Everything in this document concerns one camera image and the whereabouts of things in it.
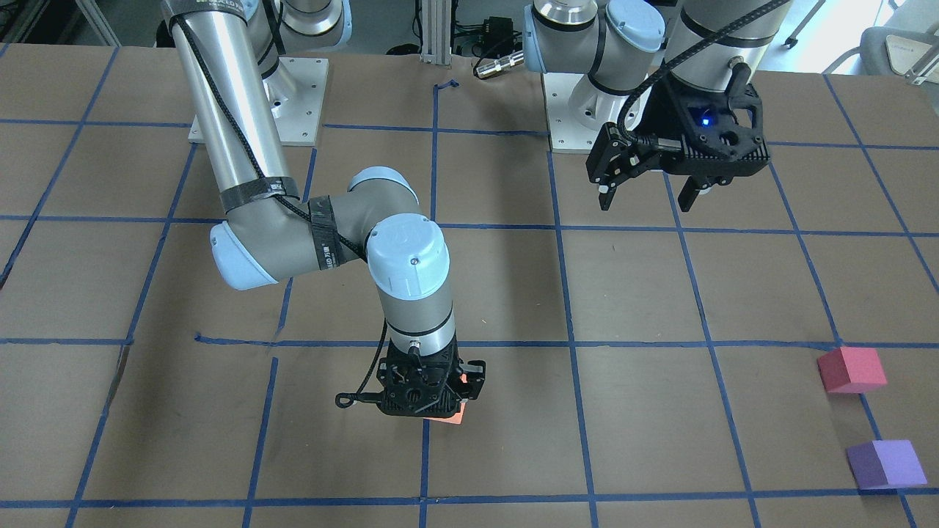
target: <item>table surface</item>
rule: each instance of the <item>table surface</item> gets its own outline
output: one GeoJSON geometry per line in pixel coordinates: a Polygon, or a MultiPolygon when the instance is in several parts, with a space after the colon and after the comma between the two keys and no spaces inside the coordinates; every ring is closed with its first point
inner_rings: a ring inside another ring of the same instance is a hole
{"type": "Polygon", "coordinates": [[[0,525],[939,526],[919,90],[760,72],[768,168],[689,213],[646,174],[601,212],[585,156],[549,151],[538,75],[322,56],[319,143],[286,158],[313,195],[391,166],[443,227],[461,356],[488,364],[463,425],[333,405],[381,325],[361,262],[223,283],[174,50],[7,45],[0,525]],[[827,395],[839,344],[889,384],[827,395]],[[858,492],[845,449],[877,438],[932,487],[858,492]]]}

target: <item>purple cube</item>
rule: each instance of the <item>purple cube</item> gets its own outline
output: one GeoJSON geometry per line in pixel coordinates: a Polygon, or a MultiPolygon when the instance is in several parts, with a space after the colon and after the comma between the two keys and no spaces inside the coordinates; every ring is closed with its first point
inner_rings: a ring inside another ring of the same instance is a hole
{"type": "Polygon", "coordinates": [[[922,486],[926,475],[909,440],[875,440],[848,448],[848,462],[860,489],[922,486]]]}

